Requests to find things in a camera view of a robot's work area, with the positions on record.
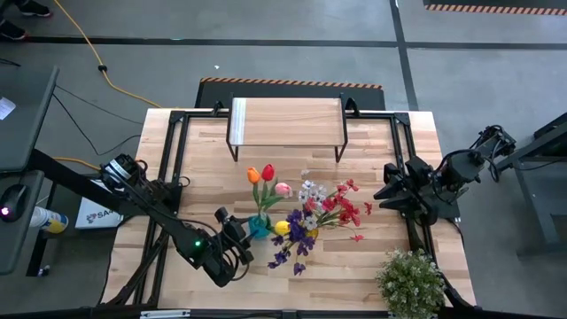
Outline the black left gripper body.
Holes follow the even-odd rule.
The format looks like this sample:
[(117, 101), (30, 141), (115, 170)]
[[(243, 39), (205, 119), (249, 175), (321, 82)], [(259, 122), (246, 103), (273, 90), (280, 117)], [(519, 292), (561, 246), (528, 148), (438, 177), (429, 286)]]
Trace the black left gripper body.
[(236, 218), (228, 213), (228, 210), (222, 206), (216, 210), (214, 217), (221, 225), (221, 241), (228, 248), (238, 250), (238, 259), (243, 265), (248, 265), (253, 261), (253, 255), (250, 251), (251, 237), (247, 235), (243, 224), (247, 219)]

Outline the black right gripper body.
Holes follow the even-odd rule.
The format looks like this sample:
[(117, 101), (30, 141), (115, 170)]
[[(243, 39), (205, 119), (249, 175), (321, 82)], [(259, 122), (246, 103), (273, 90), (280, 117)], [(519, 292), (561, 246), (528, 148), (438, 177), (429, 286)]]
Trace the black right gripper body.
[(407, 172), (397, 168), (394, 164), (384, 165), (384, 183), (390, 181), (404, 181), (407, 183), (410, 198), (419, 202), (418, 211), (400, 211), (409, 214), (412, 219), (420, 220), (423, 216), (427, 225), (434, 224), (439, 218), (439, 209), (435, 206), (438, 198), (432, 187), (432, 166), (428, 165), (420, 157), (412, 157), (405, 164)]

